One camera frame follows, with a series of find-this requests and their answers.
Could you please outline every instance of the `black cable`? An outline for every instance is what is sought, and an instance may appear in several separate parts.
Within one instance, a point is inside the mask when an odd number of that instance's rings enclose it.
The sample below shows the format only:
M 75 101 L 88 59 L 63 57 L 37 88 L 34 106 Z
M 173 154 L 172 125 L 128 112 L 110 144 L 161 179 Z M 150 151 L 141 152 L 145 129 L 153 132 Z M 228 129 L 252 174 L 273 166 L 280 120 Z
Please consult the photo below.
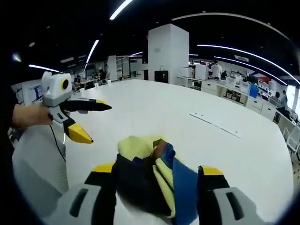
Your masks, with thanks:
M 56 140 L 56 137 L 55 137 L 54 131 L 53 131 L 53 129 L 52 129 L 52 127 L 51 127 L 51 125 L 49 125 L 49 126 L 50 126 L 50 128 L 51 128 L 51 131 L 52 131 L 53 137 L 54 137 L 54 139 L 55 139 L 55 144 L 56 144 L 56 147 L 57 147 L 58 151 L 60 152 L 60 155 L 61 155 L 62 159 L 63 159 L 63 160 L 66 162 L 66 159 L 63 157 L 63 155 L 62 155 L 62 153 L 61 153 L 61 151 L 60 151 L 60 148 L 58 147 L 58 144 L 57 144 L 57 140 Z

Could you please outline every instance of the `drawer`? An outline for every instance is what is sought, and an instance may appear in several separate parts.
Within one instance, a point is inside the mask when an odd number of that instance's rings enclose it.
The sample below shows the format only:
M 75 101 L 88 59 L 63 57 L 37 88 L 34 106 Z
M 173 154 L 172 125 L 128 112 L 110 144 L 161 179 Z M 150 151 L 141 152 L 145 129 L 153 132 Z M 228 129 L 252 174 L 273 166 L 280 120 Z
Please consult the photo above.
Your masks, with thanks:
M 249 108 L 250 106 L 254 106 L 255 108 L 261 110 L 263 107 L 263 104 L 253 98 L 248 97 L 246 107 Z
M 269 106 L 267 104 L 263 104 L 262 111 L 261 111 L 261 115 L 263 117 L 266 117 L 269 120 L 273 120 L 275 113 L 276 113 L 276 109 L 274 107 Z
M 247 108 L 254 111 L 254 112 L 256 112 L 256 113 L 258 113 L 258 114 L 261 114 L 261 110 L 256 108 L 255 106 L 249 105 L 249 106 L 247 106 Z
M 212 94 L 212 95 L 217 95 L 217 91 L 216 90 L 211 90 L 211 89 L 203 88 L 203 83 L 202 83 L 201 91 L 203 91 L 205 93 Z
M 208 82 L 202 82 L 201 88 L 214 90 L 215 92 L 218 90 L 218 86 L 216 84 L 208 83 Z

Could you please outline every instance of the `blue object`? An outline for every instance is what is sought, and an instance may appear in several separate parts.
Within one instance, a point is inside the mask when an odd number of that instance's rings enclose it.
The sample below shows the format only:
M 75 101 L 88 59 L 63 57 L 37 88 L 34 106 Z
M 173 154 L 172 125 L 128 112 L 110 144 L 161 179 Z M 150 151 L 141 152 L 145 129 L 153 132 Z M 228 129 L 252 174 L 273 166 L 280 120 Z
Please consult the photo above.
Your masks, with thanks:
M 189 225 L 198 217 L 198 174 L 175 158 L 175 151 L 169 143 L 161 159 L 172 169 L 173 173 L 176 216 L 172 223 L 173 225 Z
M 251 96 L 251 97 L 254 97 L 254 98 L 256 98 L 257 97 L 257 94 L 258 94 L 258 87 L 256 86 L 256 85 L 251 85 L 250 86 L 250 93 L 249 93 L 249 95 Z

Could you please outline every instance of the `hand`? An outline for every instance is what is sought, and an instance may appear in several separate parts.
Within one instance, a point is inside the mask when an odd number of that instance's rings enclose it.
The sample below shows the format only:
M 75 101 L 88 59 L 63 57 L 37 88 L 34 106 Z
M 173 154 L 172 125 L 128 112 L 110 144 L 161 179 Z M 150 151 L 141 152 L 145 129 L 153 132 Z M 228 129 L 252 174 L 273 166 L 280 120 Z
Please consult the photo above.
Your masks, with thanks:
M 38 103 L 29 106 L 15 105 L 12 123 L 16 127 L 27 128 L 34 125 L 50 125 L 52 121 L 48 116 L 48 107 Z

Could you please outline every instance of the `ceiling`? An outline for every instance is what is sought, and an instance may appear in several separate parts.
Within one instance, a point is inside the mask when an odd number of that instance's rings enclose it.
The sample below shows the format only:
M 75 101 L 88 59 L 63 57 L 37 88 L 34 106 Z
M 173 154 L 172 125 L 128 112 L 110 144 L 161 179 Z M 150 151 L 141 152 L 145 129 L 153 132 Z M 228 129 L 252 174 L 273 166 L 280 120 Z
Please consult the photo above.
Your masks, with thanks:
M 18 7 L 12 2 L 11 16 L 5 18 L 3 26 L 7 39 L 5 46 L 9 49 L 5 65 L 11 82 L 39 79 L 43 70 L 28 68 L 29 64 L 59 71 L 73 64 L 84 65 L 96 39 L 99 43 L 90 62 L 105 60 L 108 55 L 131 55 L 141 51 L 146 57 L 148 31 L 167 23 L 189 32 L 190 53 L 198 54 L 201 59 L 220 56 L 235 60 L 236 54 L 249 58 L 249 64 L 276 77 L 288 78 L 287 73 L 257 57 L 232 50 L 198 47 L 197 44 L 227 46 L 259 55 L 292 75 L 300 75 L 296 57 L 300 47 L 300 37 L 296 34 L 299 19 L 296 18 L 297 9 L 289 4 L 276 5 L 263 0 L 248 3 L 237 0 L 133 0 L 115 20 L 110 21 L 109 17 L 122 2 L 86 0 L 76 4 L 65 2 L 62 6 L 56 1 L 47 5 L 27 1 L 17 3 Z M 203 11 L 244 15 L 270 23 L 289 40 L 267 26 L 233 16 L 205 15 L 171 20 Z M 22 63 L 11 61 L 11 54 L 15 52 L 20 54 Z M 74 60 L 60 62 L 69 57 Z M 294 80 L 286 83 L 297 84 Z

